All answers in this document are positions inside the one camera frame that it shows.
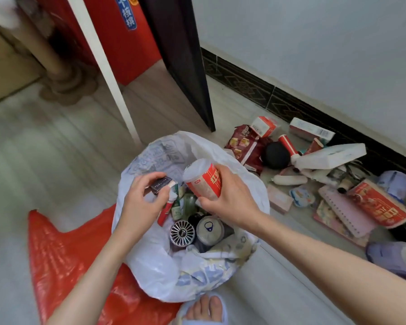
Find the white pole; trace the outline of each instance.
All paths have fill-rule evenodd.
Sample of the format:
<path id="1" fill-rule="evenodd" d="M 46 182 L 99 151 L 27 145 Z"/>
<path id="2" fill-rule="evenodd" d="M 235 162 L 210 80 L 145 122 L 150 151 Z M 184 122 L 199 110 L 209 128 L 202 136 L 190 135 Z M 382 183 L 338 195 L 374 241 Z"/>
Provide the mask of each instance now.
<path id="1" fill-rule="evenodd" d="M 132 121 L 131 115 L 129 114 L 128 108 L 126 107 L 125 100 L 120 92 L 119 85 L 114 78 L 113 70 L 108 63 L 107 56 L 105 55 L 104 49 L 102 47 L 101 41 L 99 40 L 98 34 L 96 33 L 95 27 L 93 26 L 92 19 L 90 18 L 89 12 L 87 11 L 86 4 L 83 0 L 68 0 L 72 11 L 81 27 L 81 30 L 86 37 L 87 43 L 92 50 L 93 56 L 98 63 L 102 75 L 107 82 L 108 88 L 113 95 L 114 101 L 119 108 L 120 114 L 122 115 L 128 130 L 134 139 L 135 145 L 138 150 L 143 149 L 140 137 L 138 136 L 137 130 L 135 129 L 134 123 Z"/>

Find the forearm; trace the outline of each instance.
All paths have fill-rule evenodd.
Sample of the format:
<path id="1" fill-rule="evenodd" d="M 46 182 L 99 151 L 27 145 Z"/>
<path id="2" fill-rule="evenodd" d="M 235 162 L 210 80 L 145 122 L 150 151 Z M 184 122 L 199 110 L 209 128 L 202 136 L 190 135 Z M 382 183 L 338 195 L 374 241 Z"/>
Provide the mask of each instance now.
<path id="1" fill-rule="evenodd" d="M 93 325 L 126 255 L 119 235 L 112 235 L 90 268 L 48 319 L 47 325 Z"/>
<path id="2" fill-rule="evenodd" d="M 299 234 L 267 214 L 259 214 L 250 230 L 292 262 L 357 324 L 406 324 L 404 279 Z"/>

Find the foot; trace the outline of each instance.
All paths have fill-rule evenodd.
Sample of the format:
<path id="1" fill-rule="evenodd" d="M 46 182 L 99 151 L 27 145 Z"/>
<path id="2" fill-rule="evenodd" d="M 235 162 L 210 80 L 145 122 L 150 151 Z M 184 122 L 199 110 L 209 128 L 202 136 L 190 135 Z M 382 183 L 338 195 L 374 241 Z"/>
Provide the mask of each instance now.
<path id="1" fill-rule="evenodd" d="M 222 303 L 217 296 L 203 295 L 200 300 L 189 307 L 184 317 L 187 320 L 204 320 L 209 322 L 222 321 Z"/>

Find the white plastic bag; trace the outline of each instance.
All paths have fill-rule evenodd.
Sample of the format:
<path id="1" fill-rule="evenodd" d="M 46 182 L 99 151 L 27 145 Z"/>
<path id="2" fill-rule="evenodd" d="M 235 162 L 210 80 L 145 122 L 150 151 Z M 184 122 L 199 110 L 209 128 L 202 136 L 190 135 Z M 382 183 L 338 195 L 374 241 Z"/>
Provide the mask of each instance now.
<path id="1" fill-rule="evenodd" d="M 261 211 L 269 213 L 269 200 L 263 182 L 249 173 L 221 147 L 193 133 L 179 131 L 152 142 L 122 172 L 114 213 L 114 231 L 122 212 L 123 200 L 135 176 L 162 171 L 176 181 L 182 181 L 187 165 L 199 158 L 209 158 L 238 174 L 250 189 Z M 166 302 L 184 302 L 215 289 L 226 282 L 256 251 L 258 238 L 235 227 L 235 234 L 219 242 L 206 253 L 194 246 L 168 254 L 169 227 L 156 222 L 128 254 L 125 261 L 147 295 Z"/>

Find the person's left hand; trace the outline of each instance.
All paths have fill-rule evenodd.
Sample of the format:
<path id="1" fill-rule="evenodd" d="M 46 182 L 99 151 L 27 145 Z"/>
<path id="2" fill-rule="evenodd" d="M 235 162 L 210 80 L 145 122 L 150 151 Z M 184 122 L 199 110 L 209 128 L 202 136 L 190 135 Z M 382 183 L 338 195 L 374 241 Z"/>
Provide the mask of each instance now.
<path id="1" fill-rule="evenodd" d="M 156 220 L 159 212 L 167 203 L 170 188 L 163 187 L 154 202 L 144 200 L 145 188 L 158 178 L 165 177 L 163 172 L 152 172 L 134 179 L 123 202 L 122 214 L 114 232 L 120 234 L 129 249 L 140 240 Z"/>

